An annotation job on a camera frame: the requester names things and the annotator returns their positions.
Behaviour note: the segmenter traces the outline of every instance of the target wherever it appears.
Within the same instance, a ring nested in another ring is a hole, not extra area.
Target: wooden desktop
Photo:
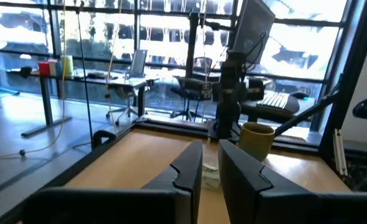
[[[69,181],[66,187],[140,189],[162,172],[194,140],[196,138],[133,129]],[[204,160],[216,163],[217,154],[218,144],[208,144],[204,140]],[[313,192],[350,191],[319,157],[272,150],[264,163],[280,175]],[[198,223],[229,223],[221,189],[202,188]]]

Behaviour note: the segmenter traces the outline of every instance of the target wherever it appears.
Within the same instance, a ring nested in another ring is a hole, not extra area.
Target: yellow cup
[[[262,162],[271,151],[275,130],[254,122],[244,123],[241,127],[238,146],[250,156]]]

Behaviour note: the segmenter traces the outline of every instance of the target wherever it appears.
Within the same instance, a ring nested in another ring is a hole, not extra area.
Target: desk leg
[[[47,128],[56,126],[72,118],[72,117],[65,117],[65,118],[54,121],[52,119],[51,100],[50,100],[49,88],[48,88],[48,83],[47,83],[46,78],[40,77],[40,87],[41,87],[41,95],[42,95],[42,104],[44,106],[45,125],[41,125],[39,127],[34,128],[33,130],[22,133],[21,136],[25,138],[29,138],[31,136],[39,134],[45,131]]]
[[[138,118],[145,114],[145,87],[139,88],[138,92]]]
[[[257,116],[254,116],[254,115],[248,115],[248,118],[247,118],[247,122],[255,122],[257,123]]]

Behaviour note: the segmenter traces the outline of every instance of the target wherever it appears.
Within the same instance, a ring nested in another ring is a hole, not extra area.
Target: keyboard
[[[294,114],[299,110],[298,100],[288,93],[268,93],[262,101],[257,102],[257,106],[288,114]]]

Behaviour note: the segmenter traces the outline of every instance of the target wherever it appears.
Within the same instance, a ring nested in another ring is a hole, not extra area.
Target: mouse
[[[291,93],[290,95],[297,99],[304,99],[306,97],[309,97],[308,94],[302,93],[302,92],[295,92],[295,93]]]

